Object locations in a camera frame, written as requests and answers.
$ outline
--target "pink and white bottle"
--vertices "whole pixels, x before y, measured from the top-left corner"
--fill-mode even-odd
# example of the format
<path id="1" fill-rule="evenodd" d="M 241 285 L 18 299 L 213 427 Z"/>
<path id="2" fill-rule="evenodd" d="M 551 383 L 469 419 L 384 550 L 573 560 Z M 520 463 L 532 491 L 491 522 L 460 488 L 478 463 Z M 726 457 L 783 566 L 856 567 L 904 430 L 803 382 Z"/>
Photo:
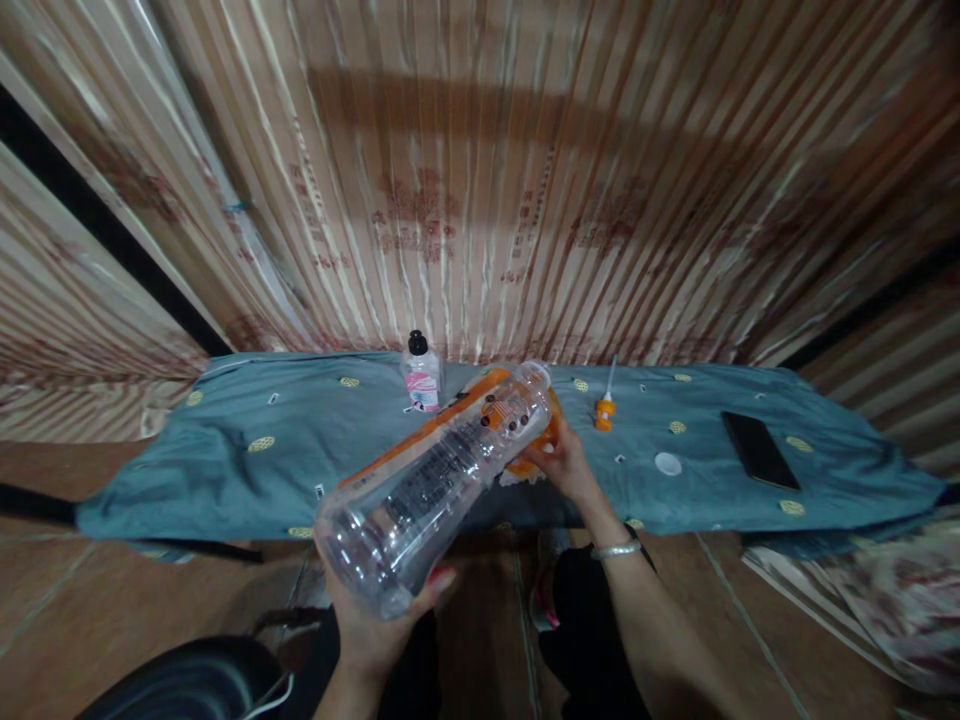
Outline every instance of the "pink and white bottle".
<path id="1" fill-rule="evenodd" d="M 423 412 L 439 412 L 443 360 L 427 346 L 427 339 L 419 330 L 410 333 L 400 371 L 413 406 Z"/>

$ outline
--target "woman's right hand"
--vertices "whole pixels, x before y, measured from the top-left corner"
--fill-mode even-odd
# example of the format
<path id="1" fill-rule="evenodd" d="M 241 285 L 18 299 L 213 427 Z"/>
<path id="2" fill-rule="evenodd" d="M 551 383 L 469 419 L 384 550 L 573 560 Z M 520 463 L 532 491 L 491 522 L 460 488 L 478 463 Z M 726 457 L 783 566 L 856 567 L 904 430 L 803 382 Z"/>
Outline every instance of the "woman's right hand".
<path id="1" fill-rule="evenodd" d="M 530 446 L 520 454 L 543 470 L 560 492 L 574 503 L 602 495 L 603 491 L 587 462 L 580 436 L 565 417 L 561 417 L 557 425 L 557 445 L 553 452 Z"/>

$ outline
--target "tiled floor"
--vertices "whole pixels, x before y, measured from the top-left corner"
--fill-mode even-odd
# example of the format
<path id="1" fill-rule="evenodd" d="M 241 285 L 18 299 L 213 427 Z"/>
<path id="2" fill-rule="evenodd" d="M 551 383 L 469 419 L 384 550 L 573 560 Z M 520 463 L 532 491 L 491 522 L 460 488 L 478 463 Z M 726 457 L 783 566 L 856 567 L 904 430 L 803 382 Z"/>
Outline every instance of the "tiled floor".
<path id="1" fill-rule="evenodd" d="M 79 499 L 142 449 L 8 446 L 0 478 Z M 893 716 L 899 686 L 743 565 L 733 535 L 644 540 L 757 717 Z M 566 693 L 524 610 L 535 545 L 533 534 L 500 532 L 461 539 L 448 554 L 460 574 L 439 613 L 444 717 L 560 717 Z M 308 543 L 265 550 L 260 567 L 212 558 L 164 565 L 120 543 L 0 519 L 0 718 L 73 717 L 164 650 L 245 632 L 265 610 L 322 601 Z M 296 662 L 304 637 L 277 631 L 264 641 Z"/>

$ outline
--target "white cap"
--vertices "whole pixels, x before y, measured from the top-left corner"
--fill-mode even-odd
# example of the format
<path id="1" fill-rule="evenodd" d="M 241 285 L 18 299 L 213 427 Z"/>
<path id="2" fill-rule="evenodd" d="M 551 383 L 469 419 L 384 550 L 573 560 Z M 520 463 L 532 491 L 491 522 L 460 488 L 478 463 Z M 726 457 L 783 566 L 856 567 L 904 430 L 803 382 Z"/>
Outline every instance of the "white cap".
<path id="1" fill-rule="evenodd" d="M 550 376 L 550 368 L 547 367 L 545 362 L 541 362 L 540 360 L 524 360 L 521 364 L 529 365 L 538 373 L 543 375 L 543 377 L 547 380 L 547 387 L 550 387 L 550 385 L 553 384 L 553 378 Z"/>
<path id="2" fill-rule="evenodd" d="M 671 453 L 657 453 L 653 458 L 653 463 L 657 466 L 657 470 L 664 475 L 679 475 L 683 471 L 680 458 Z"/>

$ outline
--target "black pants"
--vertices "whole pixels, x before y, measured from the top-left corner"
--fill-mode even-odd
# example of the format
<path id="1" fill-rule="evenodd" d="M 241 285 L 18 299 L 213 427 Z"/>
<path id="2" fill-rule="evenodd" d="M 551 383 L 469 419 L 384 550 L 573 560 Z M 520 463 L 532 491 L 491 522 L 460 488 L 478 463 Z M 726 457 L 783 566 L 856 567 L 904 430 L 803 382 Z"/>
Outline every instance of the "black pants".
<path id="1" fill-rule="evenodd" d="M 557 561 L 553 600 L 560 627 L 540 634 L 540 653 L 570 693 L 563 707 L 565 719 L 649 717 L 620 642 L 607 578 L 590 550 L 567 550 Z M 653 566 L 646 550 L 643 554 Z M 331 617 L 320 628 L 310 660 L 297 674 L 293 693 L 283 704 L 283 720 L 313 717 L 339 656 L 340 632 Z M 387 681 L 379 717 L 437 717 L 438 668 L 437 621 L 431 612 L 414 627 Z"/>

